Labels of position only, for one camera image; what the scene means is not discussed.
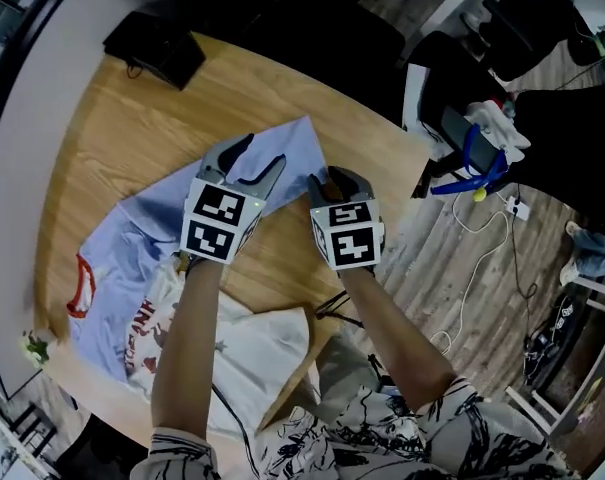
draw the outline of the person's right arm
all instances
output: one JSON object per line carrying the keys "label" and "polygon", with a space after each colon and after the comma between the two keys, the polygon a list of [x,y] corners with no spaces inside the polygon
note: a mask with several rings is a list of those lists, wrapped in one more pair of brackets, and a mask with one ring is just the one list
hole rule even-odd
{"label": "person's right arm", "polygon": [[417,411],[441,397],[456,374],[451,363],[402,313],[363,268],[340,271],[362,323],[409,408]]}

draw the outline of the black and white shirt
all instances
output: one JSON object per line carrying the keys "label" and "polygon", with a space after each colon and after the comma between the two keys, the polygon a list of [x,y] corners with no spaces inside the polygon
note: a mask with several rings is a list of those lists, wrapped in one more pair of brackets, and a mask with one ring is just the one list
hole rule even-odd
{"label": "black and white shirt", "polygon": [[[275,479],[552,480],[575,476],[534,425],[504,404],[485,402],[458,377],[417,413],[400,396],[361,388],[332,423],[296,408],[268,433],[256,457]],[[217,479],[215,453],[202,439],[159,428],[132,480]]]}

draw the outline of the wooden table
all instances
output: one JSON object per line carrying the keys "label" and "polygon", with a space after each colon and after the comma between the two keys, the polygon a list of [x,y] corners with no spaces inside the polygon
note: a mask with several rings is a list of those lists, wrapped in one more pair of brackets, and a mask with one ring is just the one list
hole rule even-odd
{"label": "wooden table", "polygon": [[[333,89],[259,55],[196,36],[207,61],[184,91],[107,57],[87,88],[60,149],[42,215],[36,259],[36,326],[68,337],[66,303],[75,254],[120,199],[200,158],[215,142],[310,115],[327,164],[368,178],[392,237],[428,158],[426,147]],[[312,308],[341,290],[313,244],[300,197],[265,218],[228,269],[222,289],[255,312]],[[311,349],[284,402],[335,330],[309,314]],[[62,343],[47,373],[100,419],[148,446],[148,404]]]}

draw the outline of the power strip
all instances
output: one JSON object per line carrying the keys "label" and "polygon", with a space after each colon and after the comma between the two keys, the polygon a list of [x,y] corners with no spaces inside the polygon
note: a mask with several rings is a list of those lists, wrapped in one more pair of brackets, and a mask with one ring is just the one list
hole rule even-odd
{"label": "power strip", "polygon": [[521,199],[518,204],[515,204],[515,201],[515,197],[509,196],[509,199],[506,202],[506,211],[515,214],[518,219],[522,219],[526,222],[531,215],[531,208],[524,204]]}

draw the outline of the shirt sleeve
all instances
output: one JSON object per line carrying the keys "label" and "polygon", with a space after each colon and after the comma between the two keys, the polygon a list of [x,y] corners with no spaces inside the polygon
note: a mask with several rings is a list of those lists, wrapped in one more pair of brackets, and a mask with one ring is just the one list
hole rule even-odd
{"label": "shirt sleeve", "polygon": [[464,377],[416,416],[430,461],[459,478],[573,476],[529,419],[485,401]]}
{"label": "shirt sleeve", "polygon": [[193,434],[157,428],[149,456],[131,471],[131,480],[219,480],[215,452]]}

